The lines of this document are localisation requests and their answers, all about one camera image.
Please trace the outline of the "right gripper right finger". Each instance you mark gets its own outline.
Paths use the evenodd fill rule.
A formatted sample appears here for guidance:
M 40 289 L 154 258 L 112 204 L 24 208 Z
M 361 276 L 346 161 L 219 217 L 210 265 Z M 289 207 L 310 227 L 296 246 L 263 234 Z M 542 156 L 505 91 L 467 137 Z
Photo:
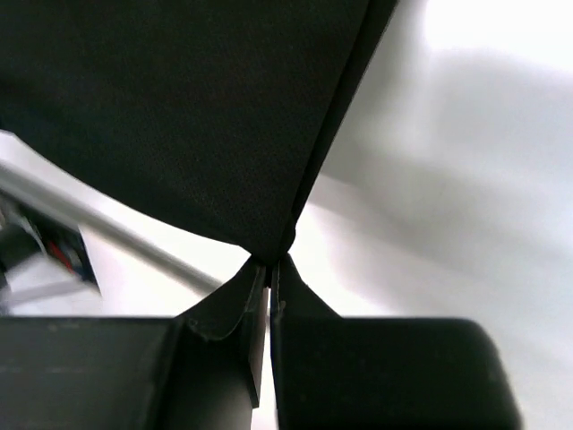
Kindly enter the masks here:
M 282 429 L 519 429 L 500 354 L 459 318 L 350 318 L 293 261 L 271 282 L 271 362 Z

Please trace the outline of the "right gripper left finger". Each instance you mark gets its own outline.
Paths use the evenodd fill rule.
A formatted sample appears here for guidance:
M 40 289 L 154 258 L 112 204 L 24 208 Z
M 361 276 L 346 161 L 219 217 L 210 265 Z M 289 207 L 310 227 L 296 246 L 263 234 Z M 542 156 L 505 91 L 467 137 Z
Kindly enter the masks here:
M 249 428 L 265 278 L 249 260 L 172 318 L 3 318 L 2 428 Z

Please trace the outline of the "black t shirt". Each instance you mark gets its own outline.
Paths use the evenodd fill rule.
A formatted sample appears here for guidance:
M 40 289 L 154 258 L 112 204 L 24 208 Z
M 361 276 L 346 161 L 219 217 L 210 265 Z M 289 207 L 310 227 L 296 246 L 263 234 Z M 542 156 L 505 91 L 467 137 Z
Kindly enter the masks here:
M 392 1 L 4 1 L 1 126 L 167 224 L 280 260 Z

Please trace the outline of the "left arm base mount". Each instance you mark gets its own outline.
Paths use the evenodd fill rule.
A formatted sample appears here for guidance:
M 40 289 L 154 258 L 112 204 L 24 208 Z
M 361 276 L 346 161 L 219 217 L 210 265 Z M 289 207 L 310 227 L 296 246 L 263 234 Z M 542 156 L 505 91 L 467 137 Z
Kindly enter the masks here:
M 98 291 L 95 272 L 81 234 L 3 194 L 1 196 L 1 291 L 7 275 L 43 255 Z

